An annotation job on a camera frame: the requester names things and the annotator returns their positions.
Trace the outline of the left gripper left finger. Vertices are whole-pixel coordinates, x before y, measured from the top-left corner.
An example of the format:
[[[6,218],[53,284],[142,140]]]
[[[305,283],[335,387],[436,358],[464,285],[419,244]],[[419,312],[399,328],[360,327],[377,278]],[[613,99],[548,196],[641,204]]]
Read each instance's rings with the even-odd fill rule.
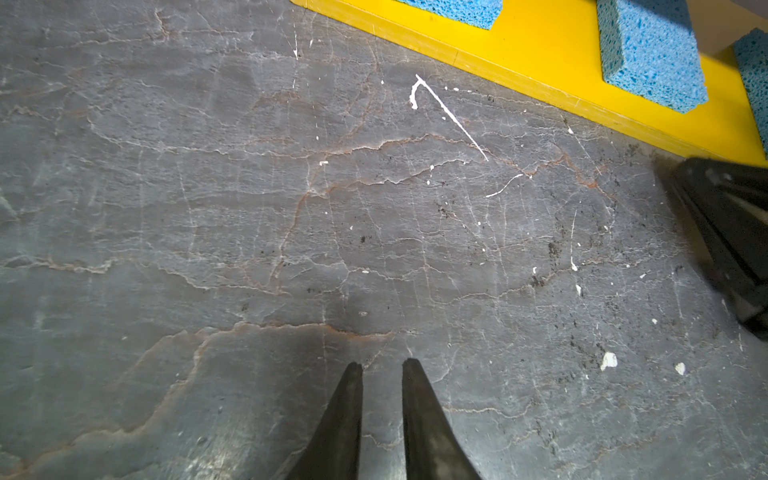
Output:
[[[357,479],[362,406],[363,369],[351,362],[287,479]]]

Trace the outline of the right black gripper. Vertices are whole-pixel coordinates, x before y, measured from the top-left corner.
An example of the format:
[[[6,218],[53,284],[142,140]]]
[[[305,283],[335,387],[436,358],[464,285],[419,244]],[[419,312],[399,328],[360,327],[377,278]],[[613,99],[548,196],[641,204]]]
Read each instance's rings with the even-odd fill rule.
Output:
[[[767,170],[689,158],[673,187],[692,216],[716,282],[733,299],[739,323],[767,328]]]

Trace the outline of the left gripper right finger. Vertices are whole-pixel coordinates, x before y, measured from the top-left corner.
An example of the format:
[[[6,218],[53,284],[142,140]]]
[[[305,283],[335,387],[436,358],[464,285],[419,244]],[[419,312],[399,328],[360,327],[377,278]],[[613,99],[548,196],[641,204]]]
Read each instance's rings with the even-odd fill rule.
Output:
[[[421,363],[402,365],[402,413],[408,479],[480,479],[460,447]]]

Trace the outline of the blue sponge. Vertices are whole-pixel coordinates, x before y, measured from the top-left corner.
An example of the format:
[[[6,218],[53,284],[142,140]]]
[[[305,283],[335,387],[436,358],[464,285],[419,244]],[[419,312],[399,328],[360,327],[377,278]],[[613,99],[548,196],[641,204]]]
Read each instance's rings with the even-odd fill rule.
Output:
[[[502,0],[400,0],[400,2],[483,30],[492,28],[503,9]]]
[[[603,80],[678,113],[708,101],[687,2],[596,2]]]
[[[755,28],[732,47],[761,144],[767,153],[767,33]]]

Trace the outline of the yellow pink blue shelf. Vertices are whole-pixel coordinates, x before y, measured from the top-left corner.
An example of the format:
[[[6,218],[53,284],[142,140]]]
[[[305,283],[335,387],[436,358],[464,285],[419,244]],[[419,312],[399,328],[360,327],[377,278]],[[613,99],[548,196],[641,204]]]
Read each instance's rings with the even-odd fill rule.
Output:
[[[670,153],[767,165],[731,48],[701,55],[709,100],[681,114],[604,82],[592,1],[507,1],[489,30],[399,1],[301,5]]]

